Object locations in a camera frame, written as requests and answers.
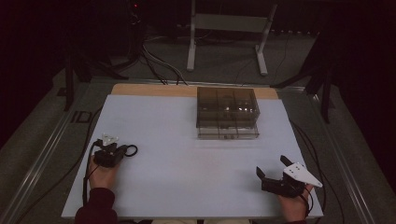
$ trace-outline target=hand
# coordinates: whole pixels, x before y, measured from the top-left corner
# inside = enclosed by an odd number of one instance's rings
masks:
[[[309,195],[308,192],[310,192],[313,187],[313,185],[305,185],[307,190],[304,190],[303,196],[307,201]],[[286,198],[280,195],[278,195],[277,198],[279,199],[280,205],[282,205],[282,213],[286,221],[292,222],[305,220],[306,205],[302,198]]]
[[[91,156],[90,162],[90,186],[91,189],[95,188],[105,188],[112,189],[116,181],[116,174],[120,168],[120,163],[114,168],[106,168],[103,166],[98,166]]]

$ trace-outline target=person's arm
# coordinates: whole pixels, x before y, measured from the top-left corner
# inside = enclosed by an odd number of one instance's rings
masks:
[[[96,165],[91,157],[90,163],[90,199],[79,208],[75,224],[117,224],[116,211],[113,210],[115,195],[111,188],[114,185],[119,164],[114,168]]]
[[[309,192],[313,185],[306,185],[303,196],[308,200]],[[305,224],[306,205],[302,198],[286,198],[278,195],[277,198],[282,206],[282,213],[288,224]]]

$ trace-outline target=handheld controller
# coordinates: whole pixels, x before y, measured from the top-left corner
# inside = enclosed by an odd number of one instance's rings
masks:
[[[117,147],[118,137],[112,137],[107,134],[103,134],[102,139],[96,140],[94,145],[99,147],[100,150],[95,151],[93,161],[103,167],[115,167],[124,156],[132,157],[137,153],[137,146],[135,145],[122,145]],[[129,147],[134,147],[135,151],[132,154],[127,154]]]
[[[280,180],[267,178],[259,167],[256,168],[256,174],[262,181],[262,190],[288,198],[295,198],[303,194],[305,184],[322,187],[322,184],[300,163],[293,163],[285,156],[281,156],[280,160],[287,166],[283,170],[283,178]]]

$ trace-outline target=dark background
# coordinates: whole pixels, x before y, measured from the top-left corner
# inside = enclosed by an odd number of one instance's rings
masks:
[[[112,2],[113,7],[106,8],[100,7],[104,1],[2,0],[0,147],[51,89],[53,76],[64,68],[67,36],[74,34],[80,46],[93,57],[123,53],[127,40],[117,46],[106,42],[111,36],[120,39],[126,36],[123,3]],[[145,22],[160,34],[178,36],[177,24],[190,22],[189,0],[140,2]],[[218,8],[219,2],[202,0],[197,9],[210,11]],[[258,8],[249,13],[261,13]],[[101,17],[97,11],[105,14]],[[240,13],[237,1],[224,4],[223,13]],[[120,29],[106,27],[106,14],[111,14],[112,20],[120,20]],[[396,6],[390,0],[282,1],[272,26],[276,34],[293,31],[318,36],[302,71],[328,61],[334,63],[332,83],[339,87],[393,189],[396,188],[392,177],[396,168],[393,161],[396,158],[395,17]],[[113,31],[92,40],[98,29]],[[96,46],[103,46],[102,50],[95,51]]]

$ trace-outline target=white board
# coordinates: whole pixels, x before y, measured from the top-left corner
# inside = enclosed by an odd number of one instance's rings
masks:
[[[102,133],[118,145],[137,145],[119,169],[114,209],[133,218],[281,217],[274,194],[261,191],[256,166],[280,179],[285,155],[304,164],[280,100],[258,100],[260,136],[252,140],[202,140],[197,137],[196,98],[108,95],[90,142]],[[81,163],[62,217],[82,206]],[[316,193],[311,217],[322,216]]]

